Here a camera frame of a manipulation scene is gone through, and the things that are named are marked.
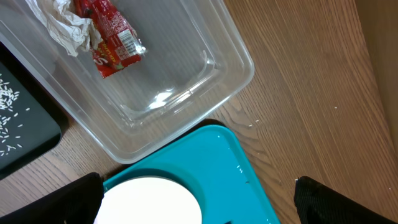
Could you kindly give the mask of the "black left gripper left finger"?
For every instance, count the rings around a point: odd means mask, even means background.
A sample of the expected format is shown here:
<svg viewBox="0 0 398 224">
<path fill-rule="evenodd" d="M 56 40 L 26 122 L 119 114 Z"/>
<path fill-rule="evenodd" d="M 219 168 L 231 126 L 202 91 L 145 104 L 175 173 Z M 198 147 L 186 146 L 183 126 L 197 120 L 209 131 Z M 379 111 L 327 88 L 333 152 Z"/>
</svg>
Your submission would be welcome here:
<svg viewBox="0 0 398 224">
<path fill-rule="evenodd" d="M 103 180 L 92 172 L 1 217 L 1 224 L 93 223 L 103 197 Z"/>
</svg>

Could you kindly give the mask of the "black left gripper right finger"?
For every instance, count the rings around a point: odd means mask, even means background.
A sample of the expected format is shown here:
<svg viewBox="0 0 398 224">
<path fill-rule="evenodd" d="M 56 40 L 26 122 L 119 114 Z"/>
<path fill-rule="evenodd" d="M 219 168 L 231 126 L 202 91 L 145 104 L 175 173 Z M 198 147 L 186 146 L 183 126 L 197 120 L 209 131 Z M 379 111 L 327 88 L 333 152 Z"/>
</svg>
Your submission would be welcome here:
<svg viewBox="0 0 398 224">
<path fill-rule="evenodd" d="M 295 181 L 294 204 L 302 224 L 397 224 L 308 176 Z"/>
</svg>

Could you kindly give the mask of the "large white round plate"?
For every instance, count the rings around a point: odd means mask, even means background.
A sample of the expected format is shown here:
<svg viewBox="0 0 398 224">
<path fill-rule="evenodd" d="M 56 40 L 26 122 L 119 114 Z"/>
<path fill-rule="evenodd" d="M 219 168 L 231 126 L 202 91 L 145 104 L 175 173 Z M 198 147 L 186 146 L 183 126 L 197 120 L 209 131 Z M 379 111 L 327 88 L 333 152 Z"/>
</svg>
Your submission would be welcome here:
<svg viewBox="0 0 398 224">
<path fill-rule="evenodd" d="M 201 208 L 194 195 L 163 177 L 137 177 L 104 193 L 95 224 L 201 224 Z"/>
</svg>

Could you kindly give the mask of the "rice and food scraps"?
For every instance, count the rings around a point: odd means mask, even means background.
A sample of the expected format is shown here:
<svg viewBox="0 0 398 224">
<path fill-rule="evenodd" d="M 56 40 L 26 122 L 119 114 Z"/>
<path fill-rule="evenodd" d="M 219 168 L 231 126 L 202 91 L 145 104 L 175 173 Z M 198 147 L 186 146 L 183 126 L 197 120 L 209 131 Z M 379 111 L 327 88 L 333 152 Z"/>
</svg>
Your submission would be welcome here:
<svg viewBox="0 0 398 224">
<path fill-rule="evenodd" d="M 10 73 L 1 72 L 1 158 L 29 145 L 30 94 Z"/>
</svg>

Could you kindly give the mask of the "red snack wrapper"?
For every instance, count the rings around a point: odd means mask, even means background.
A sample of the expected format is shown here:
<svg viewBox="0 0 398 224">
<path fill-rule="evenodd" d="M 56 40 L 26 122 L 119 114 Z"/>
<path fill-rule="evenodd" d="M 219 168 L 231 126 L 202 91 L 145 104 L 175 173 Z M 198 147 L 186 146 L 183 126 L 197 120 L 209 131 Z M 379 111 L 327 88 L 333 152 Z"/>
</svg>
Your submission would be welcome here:
<svg viewBox="0 0 398 224">
<path fill-rule="evenodd" d="M 109 0 L 74 0 L 78 16 L 91 19 L 102 41 L 90 49 L 99 74 L 107 78 L 141 60 L 147 52 L 136 31 Z"/>
</svg>

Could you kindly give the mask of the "white napkin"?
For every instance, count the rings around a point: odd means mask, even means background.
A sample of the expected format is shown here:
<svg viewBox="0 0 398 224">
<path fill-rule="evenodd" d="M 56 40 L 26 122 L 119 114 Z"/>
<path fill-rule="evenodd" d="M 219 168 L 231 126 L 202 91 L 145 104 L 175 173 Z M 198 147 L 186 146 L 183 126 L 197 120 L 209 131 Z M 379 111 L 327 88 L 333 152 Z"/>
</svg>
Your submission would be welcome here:
<svg viewBox="0 0 398 224">
<path fill-rule="evenodd" d="M 72 0 L 25 0 L 35 17 L 46 27 L 51 38 L 72 57 L 79 51 L 97 49 L 102 37 L 90 18 L 77 14 Z"/>
</svg>

